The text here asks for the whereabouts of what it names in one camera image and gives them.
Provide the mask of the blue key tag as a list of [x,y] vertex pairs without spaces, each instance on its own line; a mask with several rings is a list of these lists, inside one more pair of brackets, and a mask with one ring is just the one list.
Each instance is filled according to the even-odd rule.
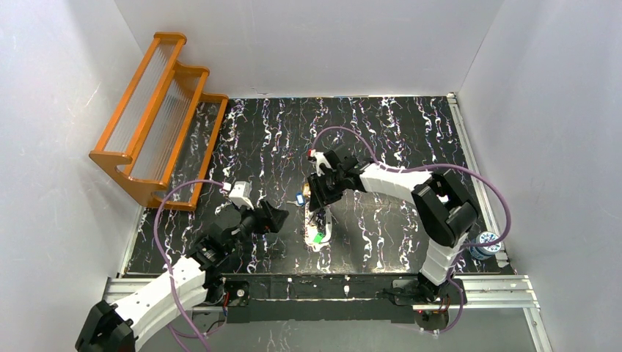
[[296,195],[296,204],[300,207],[305,205],[305,198],[303,194],[297,194]]

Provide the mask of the green key tag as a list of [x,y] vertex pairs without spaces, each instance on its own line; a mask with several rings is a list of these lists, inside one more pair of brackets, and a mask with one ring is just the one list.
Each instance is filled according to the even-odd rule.
[[323,240],[323,233],[319,232],[313,239],[315,243],[320,243]]

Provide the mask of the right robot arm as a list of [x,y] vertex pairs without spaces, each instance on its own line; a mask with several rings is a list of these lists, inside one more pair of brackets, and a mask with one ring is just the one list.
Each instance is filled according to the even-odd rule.
[[315,172],[307,178],[312,215],[341,200],[347,190],[384,194],[415,207],[428,235],[428,250],[414,294],[428,301],[437,296],[448,283],[450,268],[480,216],[461,181],[451,171],[395,171],[372,161],[361,162],[340,150],[310,150],[307,158],[315,165]]

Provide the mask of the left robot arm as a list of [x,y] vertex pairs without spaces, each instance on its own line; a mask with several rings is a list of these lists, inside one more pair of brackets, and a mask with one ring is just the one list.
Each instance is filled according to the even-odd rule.
[[212,223],[168,271],[135,292],[89,311],[75,343],[77,351],[138,351],[176,317],[224,294],[223,272],[231,254],[251,235],[278,233],[289,216],[261,200],[258,207],[234,206]]

